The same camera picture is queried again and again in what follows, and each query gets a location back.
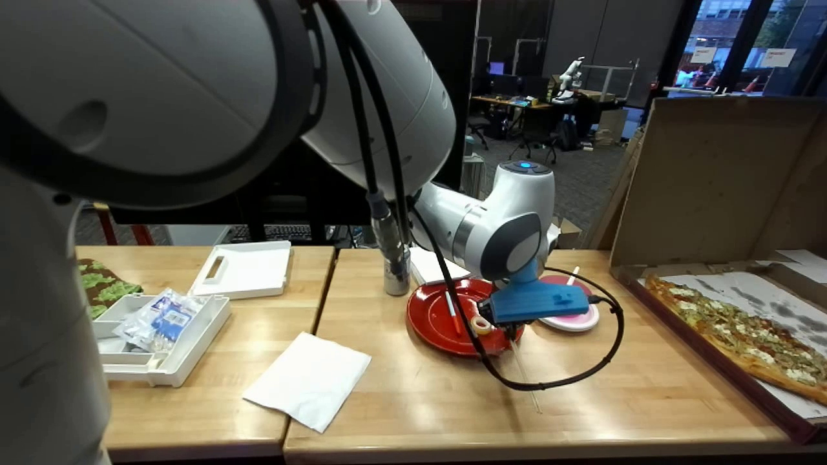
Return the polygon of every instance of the cardboard box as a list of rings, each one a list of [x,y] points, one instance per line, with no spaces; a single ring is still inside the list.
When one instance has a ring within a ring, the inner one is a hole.
[[[614,241],[614,274],[797,442],[827,442],[827,418],[791,411],[639,281],[665,267],[763,267],[779,250],[827,250],[827,104],[656,101]]]

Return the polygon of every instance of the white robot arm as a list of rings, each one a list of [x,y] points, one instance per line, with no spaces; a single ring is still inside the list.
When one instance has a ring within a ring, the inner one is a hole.
[[[456,115],[387,0],[27,0],[0,4],[0,32],[9,462],[107,462],[107,382],[76,271],[80,200],[141,209],[213,201],[302,137],[369,191],[398,278],[393,294],[406,293],[409,225],[386,200],[416,200],[439,245],[482,278],[533,281],[533,263],[548,254],[548,170],[506,165],[487,201],[433,185]],[[341,32],[359,36],[364,54],[351,45],[351,58],[373,63],[381,80],[386,107],[368,93],[369,73],[356,70],[368,126],[355,119],[359,98],[338,54]]]

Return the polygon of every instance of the wooden table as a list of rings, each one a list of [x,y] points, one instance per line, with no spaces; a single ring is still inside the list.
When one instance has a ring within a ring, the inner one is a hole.
[[[77,248],[146,293],[187,293],[210,248]],[[287,416],[245,403],[244,391],[301,333],[314,332],[333,248],[294,248],[287,293],[231,303],[232,312],[182,389],[108,382],[108,455],[116,462],[173,458],[280,458]]]
[[[376,250],[341,250],[319,325],[322,338],[373,356],[331,429],[289,424],[287,462],[562,461],[802,452],[710,365],[648,312],[607,271],[607,254],[555,250],[554,267],[581,270],[625,310],[625,341],[614,365],[558,391],[518,394],[482,362],[424,347],[406,329],[406,301],[384,294]],[[616,336],[564,336],[528,325],[500,360],[512,381],[555,381],[594,365]]]

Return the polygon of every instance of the pizza box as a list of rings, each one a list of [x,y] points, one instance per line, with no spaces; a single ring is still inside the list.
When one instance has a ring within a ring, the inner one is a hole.
[[[93,333],[99,338],[99,354],[107,381],[137,381],[148,385],[185,385],[188,373],[198,368],[216,333],[225,325],[231,316],[231,297],[210,294],[199,297],[204,309],[187,325],[177,347],[161,365],[151,362],[148,352],[129,352],[114,329],[137,312],[152,294],[128,294],[114,303],[102,318],[93,321]]]
[[[789,433],[827,442],[827,416],[751,377],[642,285],[643,274],[742,271],[827,316],[827,293],[787,259],[827,250],[827,104],[654,101],[610,245],[610,271]]]

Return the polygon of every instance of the office room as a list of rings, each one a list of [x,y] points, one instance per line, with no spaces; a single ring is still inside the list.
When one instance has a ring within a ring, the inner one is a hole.
[[[824,0],[0,32],[10,462],[824,461]]]

